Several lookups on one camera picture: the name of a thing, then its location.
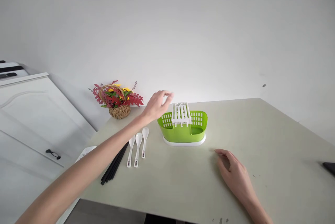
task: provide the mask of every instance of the cabinet door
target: cabinet door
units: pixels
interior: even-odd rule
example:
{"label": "cabinet door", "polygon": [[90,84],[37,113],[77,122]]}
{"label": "cabinet door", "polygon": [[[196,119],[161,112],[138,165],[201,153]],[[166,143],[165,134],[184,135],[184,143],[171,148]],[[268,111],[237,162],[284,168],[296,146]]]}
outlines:
{"label": "cabinet door", "polygon": [[0,131],[0,223],[15,223],[63,167]]}
{"label": "cabinet door", "polygon": [[64,167],[95,132],[48,77],[0,88],[0,130]]}

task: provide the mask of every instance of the hand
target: hand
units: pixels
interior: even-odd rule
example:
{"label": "hand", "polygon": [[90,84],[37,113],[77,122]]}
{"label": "hand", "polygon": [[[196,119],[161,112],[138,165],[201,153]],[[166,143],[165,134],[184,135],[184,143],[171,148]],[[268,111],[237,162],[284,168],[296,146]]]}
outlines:
{"label": "hand", "polygon": [[[219,154],[217,165],[220,169],[222,178],[239,201],[243,205],[258,202],[258,198],[252,187],[245,166],[230,151],[216,149],[215,152]],[[229,169],[223,164],[222,159],[225,158],[229,160]]]}
{"label": "hand", "polygon": [[[168,96],[165,103],[163,103],[164,96]],[[169,107],[173,99],[174,93],[170,91],[158,91],[152,95],[146,108],[142,112],[141,116],[144,117],[148,123],[160,118]]]}

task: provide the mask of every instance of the green utensil holder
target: green utensil holder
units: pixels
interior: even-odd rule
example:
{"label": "green utensil holder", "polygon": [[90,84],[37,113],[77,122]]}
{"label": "green utensil holder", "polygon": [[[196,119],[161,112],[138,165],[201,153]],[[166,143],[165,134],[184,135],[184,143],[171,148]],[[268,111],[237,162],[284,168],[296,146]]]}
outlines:
{"label": "green utensil holder", "polygon": [[167,112],[157,122],[163,133],[163,140],[172,146],[198,146],[206,139],[207,114],[204,111],[189,111],[192,124],[173,124],[172,113]]}

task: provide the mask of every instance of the white wall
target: white wall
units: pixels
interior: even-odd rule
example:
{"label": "white wall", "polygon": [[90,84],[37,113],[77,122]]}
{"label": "white wall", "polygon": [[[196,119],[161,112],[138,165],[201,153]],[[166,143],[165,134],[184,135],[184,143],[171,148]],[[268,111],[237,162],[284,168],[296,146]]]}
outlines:
{"label": "white wall", "polygon": [[0,0],[0,7],[0,58],[50,73],[96,129],[109,114],[87,87],[119,79],[138,81],[145,103],[158,89],[174,91],[175,101],[261,97],[335,144],[335,0]]}

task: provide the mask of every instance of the black chopsticks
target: black chopsticks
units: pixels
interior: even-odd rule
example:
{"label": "black chopsticks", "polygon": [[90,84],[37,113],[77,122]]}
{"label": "black chopsticks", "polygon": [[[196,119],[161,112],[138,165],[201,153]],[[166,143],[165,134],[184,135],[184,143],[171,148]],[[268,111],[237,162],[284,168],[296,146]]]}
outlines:
{"label": "black chopsticks", "polygon": [[122,147],[121,151],[119,151],[119,153],[113,159],[112,163],[107,168],[105,174],[101,178],[101,184],[102,185],[104,185],[105,182],[108,182],[109,180],[112,180],[114,178],[115,173],[116,173],[116,171],[119,167],[119,164],[122,160],[122,157],[126,152],[127,146],[128,146],[128,142],[125,144],[124,147]]}

